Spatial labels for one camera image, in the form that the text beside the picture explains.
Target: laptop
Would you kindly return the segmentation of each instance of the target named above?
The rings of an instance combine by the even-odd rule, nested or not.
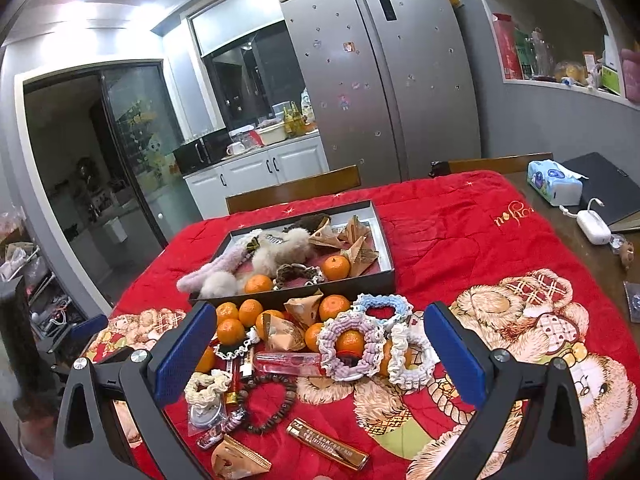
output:
[[[582,198],[578,209],[586,209],[591,198],[599,198],[604,207],[591,205],[613,233],[640,229],[640,187],[625,171],[597,152],[571,158],[562,165],[588,176],[582,179]]]

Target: white charger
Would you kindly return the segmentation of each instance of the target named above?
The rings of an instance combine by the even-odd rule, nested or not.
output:
[[[585,236],[593,245],[608,244],[611,240],[611,229],[604,223],[604,220],[600,218],[600,215],[591,209],[591,202],[595,202],[599,206],[604,206],[601,200],[592,198],[587,204],[587,209],[579,211],[577,215],[569,212],[564,206],[559,206],[560,211],[565,216],[577,219],[578,225]]]

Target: red bedspread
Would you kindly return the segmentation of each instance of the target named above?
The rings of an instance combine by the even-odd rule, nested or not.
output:
[[[508,346],[519,359],[531,362],[546,362],[553,355],[567,360],[580,394],[590,478],[600,478],[638,426],[638,351],[618,311],[587,270],[548,222],[496,173],[479,171],[355,190],[191,225],[129,287],[113,316],[146,309],[188,310],[176,280],[209,260],[230,230],[366,199],[373,200],[382,219],[396,268],[397,293],[417,311],[434,300],[453,303],[452,310],[463,324],[493,348]],[[413,321],[419,323],[419,314]],[[109,336],[118,331],[116,325],[114,320]],[[99,360],[103,352],[97,352]],[[319,474],[334,480],[424,478],[471,415],[441,365],[428,388],[405,396],[382,380],[330,382],[301,381],[301,399],[272,433],[262,437],[234,433],[273,463],[263,478],[311,479]],[[277,409],[282,398],[279,388],[270,384],[252,395],[255,418],[266,418]],[[483,476],[504,460],[521,408],[514,407],[508,430]],[[210,471],[210,451],[197,450],[195,437],[186,436],[184,402],[170,406],[167,413]],[[302,447],[285,432],[287,421],[294,417],[368,452],[369,464],[354,473]],[[158,476],[144,446],[134,454],[145,472]]]

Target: cup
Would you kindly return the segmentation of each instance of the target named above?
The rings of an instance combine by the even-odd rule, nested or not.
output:
[[[240,155],[246,150],[244,144],[242,142],[234,142],[226,147],[227,155]]]

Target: wooden chair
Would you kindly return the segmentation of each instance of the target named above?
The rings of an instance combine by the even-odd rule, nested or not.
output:
[[[497,173],[517,173],[527,171],[532,160],[553,160],[553,153],[529,153],[529,155],[498,156],[495,158],[468,158],[467,160],[446,160],[432,162],[429,176],[443,176],[463,171],[492,170]]]
[[[292,180],[277,186],[263,187],[239,195],[226,197],[229,214],[254,211],[261,207],[305,200],[316,196],[340,193],[358,187],[360,173],[357,166],[347,166],[299,180]]]

